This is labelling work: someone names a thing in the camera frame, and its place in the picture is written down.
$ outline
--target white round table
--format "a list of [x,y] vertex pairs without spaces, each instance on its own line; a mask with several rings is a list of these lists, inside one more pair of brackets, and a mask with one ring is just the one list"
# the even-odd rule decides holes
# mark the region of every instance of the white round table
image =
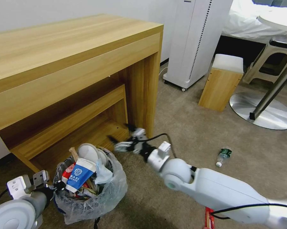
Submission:
[[[268,11],[257,18],[260,22],[287,31],[287,9]],[[287,81],[287,67],[264,97],[252,93],[234,94],[231,108],[243,119],[268,129],[287,129],[287,107],[274,100]]]
[[287,31],[287,9],[277,9],[262,13],[258,20],[270,27]]

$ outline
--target plastic bottle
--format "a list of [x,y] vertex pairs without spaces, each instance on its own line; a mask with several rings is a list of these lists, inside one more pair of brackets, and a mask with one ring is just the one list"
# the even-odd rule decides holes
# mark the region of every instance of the plastic bottle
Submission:
[[217,167],[222,167],[222,164],[225,163],[231,156],[232,150],[229,148],[221,149],[219,155],[217,156]]

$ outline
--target green bottle label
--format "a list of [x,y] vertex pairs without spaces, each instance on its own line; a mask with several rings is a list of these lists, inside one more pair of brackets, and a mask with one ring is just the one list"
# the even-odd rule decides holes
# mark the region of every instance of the green bottle label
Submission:
[[225,158],[229,158],[232,151],[230,149],[221,149],[219,154],[225,154]]

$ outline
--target white cushion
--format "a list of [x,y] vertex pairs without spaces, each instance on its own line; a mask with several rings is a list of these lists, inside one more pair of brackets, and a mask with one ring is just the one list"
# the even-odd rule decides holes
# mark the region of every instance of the white cushion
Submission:
[[243,58],[224,54],[216,54],[212,68],[243,74]]

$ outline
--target gray carpet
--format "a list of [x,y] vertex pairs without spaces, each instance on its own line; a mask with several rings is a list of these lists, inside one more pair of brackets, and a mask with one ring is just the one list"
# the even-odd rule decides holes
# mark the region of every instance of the gray carpet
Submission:
[[[206,77],[186,92],[165,85],[160,78],[154,134],[168,133],[178,157],[196,167],[205,167],[249,183],[267,198],[287,195],[287,130],[264,129],[238,117],[227,105],[222,113],[197,105]],[[254,80],[240,83],[236,92],[265,93],[271,84]],[[287,106],[287,85],[277,96]],[[166,140],[154,140],[155,146]],[[222,147],[232,148],[230,161],[222,168],[215,166]],[[117,155],[128,181],[128,192],[118,206],[103,216],[99,229],[105,228],[191,228],[201,229],[204,207],[186,194],[169,190],[161,178],[136,155]],[[15,176],[32,172],[16,160],[0,168],[0,193],[5,182]],[[9,200],[7,194],[2,201]],[[92,221],[64,225],[63,216],[51,204],[45,210],[41,229],[93,228]],[[266,228],[241,225],[232,220],[215,221],[217,229]]]

